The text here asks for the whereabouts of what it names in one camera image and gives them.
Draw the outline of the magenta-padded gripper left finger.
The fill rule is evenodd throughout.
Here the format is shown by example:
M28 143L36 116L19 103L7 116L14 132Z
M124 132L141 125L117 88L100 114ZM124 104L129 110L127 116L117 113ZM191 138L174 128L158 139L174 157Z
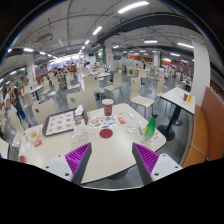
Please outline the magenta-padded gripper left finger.
M80 185L91 153L92 146L87 143L66 155L57 154L43 169Z

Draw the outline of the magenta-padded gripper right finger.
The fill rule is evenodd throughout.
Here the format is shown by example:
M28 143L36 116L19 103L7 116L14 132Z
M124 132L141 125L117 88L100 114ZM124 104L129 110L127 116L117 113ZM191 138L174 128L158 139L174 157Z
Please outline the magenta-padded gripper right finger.
M144 185L182 169L168 154L157 154L137 143L132 144L132 154Z

